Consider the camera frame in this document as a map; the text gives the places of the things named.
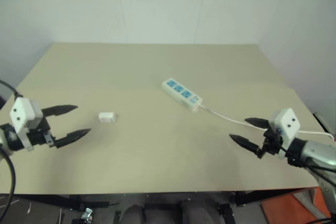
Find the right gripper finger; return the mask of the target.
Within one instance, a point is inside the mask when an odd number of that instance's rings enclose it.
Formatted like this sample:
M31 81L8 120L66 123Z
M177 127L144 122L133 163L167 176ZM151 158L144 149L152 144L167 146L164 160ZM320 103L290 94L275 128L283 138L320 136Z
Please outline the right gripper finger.
M248 124L260 128L260 129L268 129L269 128L269 121L266 119L260 118L246 118L245 122Z
M239 135L235 135L235 134L230 134L229 135L230 138L235 142L237 143L240 147L256 154L259 150L259 146L250 142L249 139L247 138L244 138L242 136L239 136Z

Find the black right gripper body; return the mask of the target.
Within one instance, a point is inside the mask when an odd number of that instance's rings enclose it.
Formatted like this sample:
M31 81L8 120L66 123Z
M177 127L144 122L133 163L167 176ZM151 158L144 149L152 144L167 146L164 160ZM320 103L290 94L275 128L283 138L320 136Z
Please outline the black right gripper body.
M278 154L282 148L283 140L279 130L269 128L264 133L265 140L262 147L257 151L257 157L263 158L266 153L271 155Z

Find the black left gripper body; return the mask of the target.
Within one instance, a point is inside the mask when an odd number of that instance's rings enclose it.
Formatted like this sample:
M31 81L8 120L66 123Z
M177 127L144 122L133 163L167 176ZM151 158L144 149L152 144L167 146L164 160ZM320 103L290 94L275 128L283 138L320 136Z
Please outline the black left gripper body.
M55 138L51 134L50 125L45 117L42 118L42 120L35 129L31 129L28 131L27 137L32 146L35 146L37 144L46 144L49 147L55 146Z

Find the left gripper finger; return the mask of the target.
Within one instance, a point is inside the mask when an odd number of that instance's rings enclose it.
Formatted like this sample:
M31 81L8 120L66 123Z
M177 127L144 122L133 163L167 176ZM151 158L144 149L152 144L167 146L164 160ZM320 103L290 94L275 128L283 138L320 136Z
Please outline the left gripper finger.
M49 108L42 109L42 113L45 117L48 116L59 116L66 114L74 109L77 109L76 105L57 105Z
M55 146L57 148L61 148L71 143L74 143L79 139L81 139L82 137L84 137L85 135L87 135L90 131L91 129L83 129L71 132L67 134L65 137L55 140Z

